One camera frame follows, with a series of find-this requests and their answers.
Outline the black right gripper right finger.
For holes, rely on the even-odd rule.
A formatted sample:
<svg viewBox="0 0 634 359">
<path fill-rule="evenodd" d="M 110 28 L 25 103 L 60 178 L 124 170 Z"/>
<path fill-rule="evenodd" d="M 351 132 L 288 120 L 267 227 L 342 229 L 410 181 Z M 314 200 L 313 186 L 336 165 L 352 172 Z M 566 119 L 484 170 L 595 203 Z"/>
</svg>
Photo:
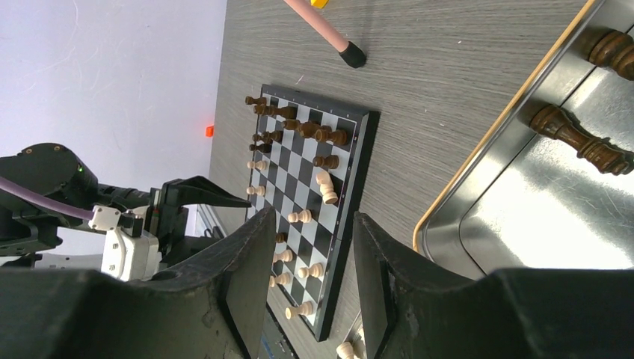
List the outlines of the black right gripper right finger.
<svg viewBox="0 0 634 359">
<path fill-rule="evenodd" d="M 499 269 L 471 280 L 354 215 L 368 358 L 631 358 L 633 272 Z"/>
</svg>

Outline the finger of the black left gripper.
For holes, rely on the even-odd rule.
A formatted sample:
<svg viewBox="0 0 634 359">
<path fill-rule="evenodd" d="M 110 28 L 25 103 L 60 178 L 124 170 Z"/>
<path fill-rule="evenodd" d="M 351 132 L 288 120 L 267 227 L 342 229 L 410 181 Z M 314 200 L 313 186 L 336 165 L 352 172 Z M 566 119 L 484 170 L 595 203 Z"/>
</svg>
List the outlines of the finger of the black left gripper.
<svg viewBox="0 0 634 359">
<path fill-rule="evenodd" d="M 166 182 L 161 190 L 161 204 L 185 206 L 205 204 L 229 208 L 250 208 L 251 202 L 236 197 L 202 176 Z"/>
</svg>

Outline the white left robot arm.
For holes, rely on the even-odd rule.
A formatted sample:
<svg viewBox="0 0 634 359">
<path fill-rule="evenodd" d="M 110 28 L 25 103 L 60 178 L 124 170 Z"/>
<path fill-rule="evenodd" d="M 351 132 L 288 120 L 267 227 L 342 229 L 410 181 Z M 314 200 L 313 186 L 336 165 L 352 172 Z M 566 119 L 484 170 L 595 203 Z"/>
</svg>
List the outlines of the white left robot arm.
<svg viewBox="0 0 634 359">
<path fill-rule="evenodd" d="M 114 209 L 125 234 L 154 235 L 158 252 L 174 264 L 182 258 L 171 251 L 193 242 L 185 236 L 188 205 L 251 206 L 202 176 L 174 179 L 149 191 L 101 184 L 69 148 L 31 145 L 1 158 L 1 265 L 34 267 L 43 251 L 62 244 L 60 227 L 99 232 L 89 222 L 95 209 Z"/>
</svg>

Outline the light wooden chess piece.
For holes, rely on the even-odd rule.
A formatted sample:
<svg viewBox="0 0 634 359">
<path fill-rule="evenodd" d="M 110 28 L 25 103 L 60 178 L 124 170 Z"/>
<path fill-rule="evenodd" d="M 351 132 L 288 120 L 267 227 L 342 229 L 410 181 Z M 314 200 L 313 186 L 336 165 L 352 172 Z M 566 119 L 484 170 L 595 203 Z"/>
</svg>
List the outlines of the light wooden chess piece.
<svg viewBox="0 0 634 359">
<path fill-rule="evenodd" d="M 316 183 L 319 186 L 323 203 L 335 204 L 338 201 L 338 195 L 335 192 L 333 181 L 327 171 L 321 171 L 316 174 Z"/>
</svg>

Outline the yellow tin box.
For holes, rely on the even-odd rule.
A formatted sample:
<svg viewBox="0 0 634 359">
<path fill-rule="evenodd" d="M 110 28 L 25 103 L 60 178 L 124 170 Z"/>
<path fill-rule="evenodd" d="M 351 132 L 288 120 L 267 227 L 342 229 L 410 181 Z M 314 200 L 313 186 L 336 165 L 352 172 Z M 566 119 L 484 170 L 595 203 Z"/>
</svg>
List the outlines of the yellow tin box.
<svg viewBox="0 0 634 359">
<path fill-rule="evenodd" d="M 548 105 L 633 160 L 631 1 L 586 3 L 423 215 L 416 252 L 471 278 L 633 267 L 633 170 L 601 174 L 531 130 Z"/>
</svg>

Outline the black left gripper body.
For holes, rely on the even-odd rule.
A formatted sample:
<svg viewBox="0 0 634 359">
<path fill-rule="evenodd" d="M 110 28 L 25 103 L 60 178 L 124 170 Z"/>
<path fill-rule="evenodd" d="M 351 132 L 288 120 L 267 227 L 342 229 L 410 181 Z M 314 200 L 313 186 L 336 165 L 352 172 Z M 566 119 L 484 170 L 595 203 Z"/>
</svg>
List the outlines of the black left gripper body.
<svg viewBox="0 0 634 359">
<path fill-rule="evenodd" d="M 163 266 L 174 266 L 200 252 L 209 245 L 208 236 L 188 236 L 185 230 L 189 210 L 187 205 L 198 205 L 202 198 L 201 178 L 174 179 L 154 188 L 147 210 L 144 229 L 159 243 Z"/>
</svg>

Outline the black white chess board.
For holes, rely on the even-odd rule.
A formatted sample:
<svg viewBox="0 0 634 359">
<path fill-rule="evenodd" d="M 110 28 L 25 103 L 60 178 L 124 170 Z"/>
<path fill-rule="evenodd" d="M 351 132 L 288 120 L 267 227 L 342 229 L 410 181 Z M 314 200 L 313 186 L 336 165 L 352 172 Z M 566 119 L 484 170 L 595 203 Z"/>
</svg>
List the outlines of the black white chess board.
<svg viewBox="0 0 634 359">
<path fill-rule="evenodd" d="M 330 334 L 354 213 L 378 130 L 378 111 L 279 85 L 263 85 L 256 131 L 250 143 L 248 216 L 271 207 L 277 244 L 272 287 L 317 341 Z M 327 171 L 338 201 L 322 201 L 316 174 Z"/>
</svg>

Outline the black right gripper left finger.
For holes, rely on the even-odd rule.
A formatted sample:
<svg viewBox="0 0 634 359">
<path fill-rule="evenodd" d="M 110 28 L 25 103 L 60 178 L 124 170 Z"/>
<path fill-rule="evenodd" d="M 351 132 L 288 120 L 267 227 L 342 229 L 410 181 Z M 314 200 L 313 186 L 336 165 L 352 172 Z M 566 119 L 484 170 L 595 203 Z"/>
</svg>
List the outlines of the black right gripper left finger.
<svg viewBox="0 0 634 359">
<path fill-rule="evenodd" d="M 95 270 L 1 270 L 3 358 L 256 358 L 276 212 L 150 280 Z"/>
</svg>

